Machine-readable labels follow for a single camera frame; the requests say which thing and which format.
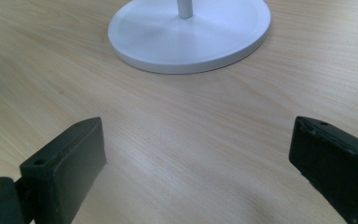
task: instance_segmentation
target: round white base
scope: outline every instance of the round white base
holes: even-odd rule
[[[133,0],[110,21],[108,36],[124,62],[155,73],[189,74],[235,63],[265,40],[263,0],[193,0],[180,19],[175,0]]]

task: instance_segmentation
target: black plastic piece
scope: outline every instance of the black plastic piece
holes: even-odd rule
[[[78,122],[26,160],[15,184],[0,177],[0,223],[71,223],[105,164],[101,119]]]
[[[289,160],[348,223],[358,224],[358,138],[297,117]]]
[[[0,177],[0,223],[24,223],[16,187],[8,177]]]

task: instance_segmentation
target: white lamp base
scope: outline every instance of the white lamp base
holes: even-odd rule
[[[124,62],[155,73],[190,74],[235,63],[264,42],[271,20],[263,0],[194,0],[180,19],[174,0],[133,0],[110,21]]]

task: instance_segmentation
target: table surface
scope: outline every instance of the table surface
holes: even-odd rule
[[[108,164],[73,223],[345,223],[288,152],[296,116],[358,137],[358,1],[268,0],[261,48],[184,76],[117,57],[128,2],[0,0],[0,176],[101,117]]]

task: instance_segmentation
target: hole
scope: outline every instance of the hole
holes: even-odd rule
[[[37,161],[35,161],[34,162],[34,165],[43,165],[43,164],[45,164],[45,160],[37,160]]]

